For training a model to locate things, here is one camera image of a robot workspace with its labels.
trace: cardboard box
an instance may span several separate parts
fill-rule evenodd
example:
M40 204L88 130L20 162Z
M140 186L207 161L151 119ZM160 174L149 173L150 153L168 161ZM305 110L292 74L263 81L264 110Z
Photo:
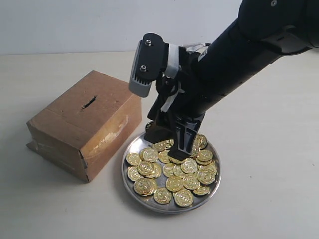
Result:
M27 122L27 147L90 182L141 119L128 83L92 71Z

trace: white wall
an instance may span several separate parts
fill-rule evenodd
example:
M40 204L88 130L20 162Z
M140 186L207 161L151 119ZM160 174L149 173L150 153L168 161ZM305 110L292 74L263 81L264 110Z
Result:
M213 41L241 0L2 0L0 54L135 50L145 33Z

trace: pile of gold coins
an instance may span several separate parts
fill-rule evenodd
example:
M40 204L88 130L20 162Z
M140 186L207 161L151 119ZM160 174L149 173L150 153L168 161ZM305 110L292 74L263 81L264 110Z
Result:
M207 147L207 138L198 134L193 144L191 158L179 161L167 153L174 140L152 144L139 153L129 153L127 162L128 177L134 181L134 190L141 196L154 196L159 204L168 204L172 198L180 207L189 207L194 195L203 196L210 193L209 184L215 181L217 167L214 155ZM155 179L161 173L167 177L165 187L158 188Z

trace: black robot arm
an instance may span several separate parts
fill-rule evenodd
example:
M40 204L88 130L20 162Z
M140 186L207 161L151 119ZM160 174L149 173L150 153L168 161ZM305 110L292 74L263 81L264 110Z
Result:
M318 12L317 0L243 0L238 18L202 54L146 34L130 81L141 97L156 81L145 139L173 138L169 156L189 157L210 107L280 57L319 47Z

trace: metal plate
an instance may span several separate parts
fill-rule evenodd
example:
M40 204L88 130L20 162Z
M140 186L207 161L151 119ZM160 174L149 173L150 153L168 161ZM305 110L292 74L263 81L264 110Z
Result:
M191 211L193 209L196 209L196 208L202 206L215 194L215 192L217 191L217 188L219 186L220 179L221 179L221 165L220 165L220 160L219 160L219 157L218 157L216 150L210 144L210 142L208 142L206 149L213 152L214 161L215 161L215 164L217 166L216 179L212 184L209 185L209 187L210 187L209 194L204 195L204 196L193 195L194 202L191 206L189 206L187 208L181 208L181 207L177 206L175 201L174 201L174 198L172 198L172 200L169 204L161 205L161 204L158 204L157 202L155 202L153 195L146 196L146 197L138 195L133 189L134 182L132 182L128 178L129 164L127 163L125 158L126 158L126 155L128 153L139 153L143 148L151 146L151 143L144 140L144 134L145 133L142 133L140 136L138 136L136 139L134 139L132 141L132 143L126 149L126 151L123 155L123 159L122 159L123 182L124 182L125 188L127 189L129 194L131 194L135 200L140 202L143 206L147 207L148 209L151 209L151 210L159 212L159 213L178 214L178 213L188 212L188 211ZM164 163L160 162L159 160L157 161L157 164L159 164L161 166L161 168L165 165ZM162 173L161 176L156 179L156 183L157 183L158 187L165 187L166 180L167 180L167 177L165 177Z

